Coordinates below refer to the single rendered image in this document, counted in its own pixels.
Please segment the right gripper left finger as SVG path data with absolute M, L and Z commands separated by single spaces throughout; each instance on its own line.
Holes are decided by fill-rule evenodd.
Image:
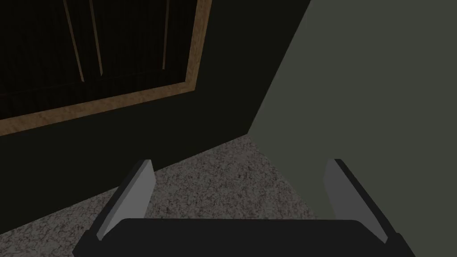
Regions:
M 102 240 L 120 221 L 144 218 L 155 187 L 151 160 L 138 161 L 117 187 L 90 227 L 97 240 Z

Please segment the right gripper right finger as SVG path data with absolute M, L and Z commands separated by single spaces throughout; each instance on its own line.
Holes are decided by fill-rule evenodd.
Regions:
M 361 223 L 383 243 L 397 235 L 393 225 L 342 159 L 327 160 L 323 183 L 337 219 Z

